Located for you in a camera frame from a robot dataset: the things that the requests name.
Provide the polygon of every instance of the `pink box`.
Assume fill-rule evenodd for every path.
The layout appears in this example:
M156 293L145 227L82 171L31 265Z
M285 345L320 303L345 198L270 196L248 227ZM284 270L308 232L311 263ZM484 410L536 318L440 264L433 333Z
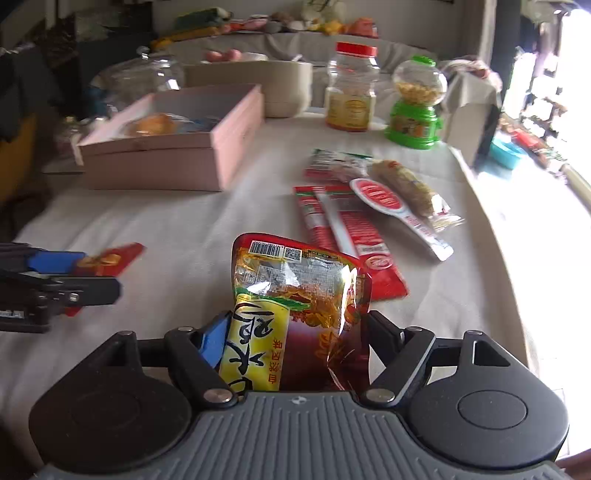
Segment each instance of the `pink box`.
M93 189L225 190L263 120L260 85L211 85L150 93L80 143ZM155 112L222 120L210 132L116 138Z

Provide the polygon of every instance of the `red snack package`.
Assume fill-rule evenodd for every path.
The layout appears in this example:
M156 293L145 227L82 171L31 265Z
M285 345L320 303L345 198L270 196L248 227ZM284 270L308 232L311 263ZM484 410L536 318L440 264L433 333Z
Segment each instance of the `red snack package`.
M97 257L78 260L70 272L74 277L116 277L145 250L142 244L134 243L117 248L108 248ZM64 313L73 317L82 307L67 307Z
M357 258L264 233L234 242L236 306L220 376L238 393L369 387L362 315L371 279Z
M408 295L406 283L394 265L388 247L377 229L367 220L363 203L348 185L304 186L295 187L294 191L312 241L329 250L349 250L345 253L363 262L372 279L372 300ZM333 215L333 222L327 214ZM335 221L344 226L343 231L337 233L339 241L331 228Z

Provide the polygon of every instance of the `qr code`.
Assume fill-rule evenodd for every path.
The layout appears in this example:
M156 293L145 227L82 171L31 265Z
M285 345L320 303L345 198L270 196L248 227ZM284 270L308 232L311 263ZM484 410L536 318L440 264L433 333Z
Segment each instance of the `qr code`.
M301 250L298 248L286 247L283 253L283 258L287 261L301 263Z

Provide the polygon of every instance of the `red snack stick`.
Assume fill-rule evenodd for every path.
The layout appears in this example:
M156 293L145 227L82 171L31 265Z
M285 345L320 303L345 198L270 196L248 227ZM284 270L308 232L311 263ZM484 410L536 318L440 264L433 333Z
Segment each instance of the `red snack stick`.
M109 248L97 257L84 257L70 272L74 277L117 277L133 260L142 254L145 247L133 243L122 247ZM67 307L65 314L73 317L82 307Z
M313 242L322 248L344 251L363 262L372 279L372 300L408 295L388 247L367 220L362 202L349 186L304 186L295 187L294 191Z

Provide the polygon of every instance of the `pink fruit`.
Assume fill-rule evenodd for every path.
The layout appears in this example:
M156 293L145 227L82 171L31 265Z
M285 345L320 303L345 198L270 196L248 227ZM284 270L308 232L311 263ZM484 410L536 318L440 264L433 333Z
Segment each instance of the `pink fruit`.
M242 57L242 52L235 48L231 48L222 56L222 61L238 61Z
M222 61L222 54L218 51L208 50L205 52L205 59L211 62Z

